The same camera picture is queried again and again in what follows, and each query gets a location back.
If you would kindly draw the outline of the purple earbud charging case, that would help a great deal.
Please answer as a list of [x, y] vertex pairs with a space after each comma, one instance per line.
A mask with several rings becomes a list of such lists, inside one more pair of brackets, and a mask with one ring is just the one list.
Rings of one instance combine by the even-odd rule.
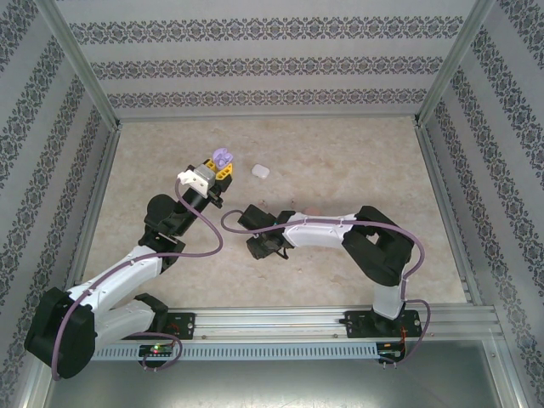
[[212, 153], [212, 162], [218, 170], [226, 168], [233, 159], [233, 154], [225, 147], [216, 149]]

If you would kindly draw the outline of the grey metal panel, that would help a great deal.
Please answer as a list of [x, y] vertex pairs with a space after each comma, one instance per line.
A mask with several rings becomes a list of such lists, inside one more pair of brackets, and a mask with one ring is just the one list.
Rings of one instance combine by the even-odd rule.
[[490, 374], [384, 369], [370, 361], [182, 362], [148, 373], [90, 365], [56, 383], [46, 408], [502, 408]]

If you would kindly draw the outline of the aluminium side rail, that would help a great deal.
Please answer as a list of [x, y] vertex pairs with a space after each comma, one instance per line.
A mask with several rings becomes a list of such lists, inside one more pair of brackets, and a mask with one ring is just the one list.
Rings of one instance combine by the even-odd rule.
[[116, 126], [116, 129], [111, 132], [109, 140], [105, 145], [93, 185], [92, 195], [88, 202], [81, 230], [76, 239], [76, 246], [70, 263], [69, 274], [63, 285], [64, 289], [69, 289], [80, 282], [85, 274], [88, 256], [99, 221], [99, 213], [105, 197], [121, 133], [122, 124], [119, 123]]
[[475, 306], [491, 306], [495, 308], [494, 302], [485, 295], [479, 283], [478, 276], [473, 269], [470, 251], [465, 246], [462, 232], [458, 228], [454, 207], [451, 205], [447, 186], [442, 178], [439, 163], [434, 154], [432, 143], [428, 132], [423, 125], [414, 126], [417, 142], [422, 153], [422, 159], [428, 172], [430, 183], [433, 188], [440, 217], [445, 227], [445, 233], [450, 245], [450, 250], [455, 261], [457, 273], [462, 283], [465, 298], [468, 303]]

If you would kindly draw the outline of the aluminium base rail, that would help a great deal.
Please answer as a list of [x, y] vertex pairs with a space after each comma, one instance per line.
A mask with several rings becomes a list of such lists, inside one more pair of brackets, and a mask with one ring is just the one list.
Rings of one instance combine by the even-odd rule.
[[[346, 341], [339, 321], [347, 307], [192, 309], [195, 343], [308, 343]], [[495, 308], [468, 303], [431, 307], [427, 341], [502, 338]]]

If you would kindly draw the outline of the aluminium frame post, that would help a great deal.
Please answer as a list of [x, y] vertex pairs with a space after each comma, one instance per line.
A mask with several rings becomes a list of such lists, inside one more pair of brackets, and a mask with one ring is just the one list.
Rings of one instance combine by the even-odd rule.
[[88, 91], [93, 104], [105, 120], [109, 129], [117, 128], [120, 120], [117, 117], [108, 97], [94, 74], [92, 66], [86, 59], [71, 28], [65, 21], [55, 0], [33, 0], [54, 34], [65, 56], [70, 61], [76, 74]]
[[501, 408], [529, 408], [506, 341], [491, 338], [482, 345]]
[[33, 360], [25, 369], [8, 408], [43, 408], [52, 382], [50, 368]]
[[420, 128], [433, 114], [436, 105], [442, 98], [451, 78], [461, 64], [470, 48], [479, 28], [485, 21], [495, 0], [475, 0], [459, 34], [447, 54], [443, 65], [434, 79], [419, 111], [414, 115], [414, 124]]

